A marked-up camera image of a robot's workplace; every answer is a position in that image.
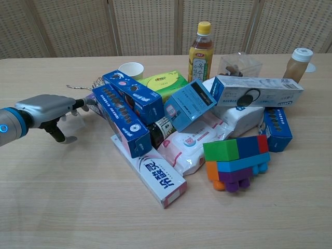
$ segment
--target paper cup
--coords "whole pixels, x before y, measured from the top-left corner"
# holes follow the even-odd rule
[[[143,79],[144,66],[137,62],[128,62],[122,64],[119,70],[135,80]]]

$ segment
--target wall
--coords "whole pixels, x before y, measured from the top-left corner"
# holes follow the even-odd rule
[[[202,20],[215,54],[332,52],[331,0],[0,0],[0,59],[188,54]]]

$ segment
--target blue led ring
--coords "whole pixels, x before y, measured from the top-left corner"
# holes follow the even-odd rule
[[[10,113],[12,113],[17,118],[17,120],[20,122],[20,125],[21,125],[21,128],[22,128],[22,133],[21,133],[20,137],[25,136],[26,133],[27,133],[27,127],[26,127],[26,124],[25,124],[24,119],[22,118],[22,116],[14,109],[4,108],[4,110],[9,111]]]

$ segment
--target table surface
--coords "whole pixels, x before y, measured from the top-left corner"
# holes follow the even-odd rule
[[[262,77],[280,78],[290,55],[254,57]],[[173,69],[187,76],[187,56],[4,59],[0,107],[43,93],[85,96],[66,85],[88,87],[130,61],[142,63],[146,77]],[[286,109],[293,140],[237,194],[214,190],[203,166],[164,210],[92,111],[80,112],[86,127],[69,145],[30,130],[0,148],[0,248],[330,248],[331,61],[332,54],[313,57],[317,71],[304,75],[305,92]]]

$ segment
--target plastic bottle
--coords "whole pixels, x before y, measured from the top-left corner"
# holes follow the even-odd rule
[[[197,37],[189,51],[188,82],[194,79],[205,81],[210,78],[213,56],[213,43],[210,38],[211,24],[200,22],[197,28]]]
[[[313,52],[308,48],[296,48],[287,63],[284,79],[293,79],[299,83],[305,73]]]
[[[150,131],[151,143],[155,149],[158,149],[159,145],[175,131],[175,128],[166,117],[149,124],[147,128]]]

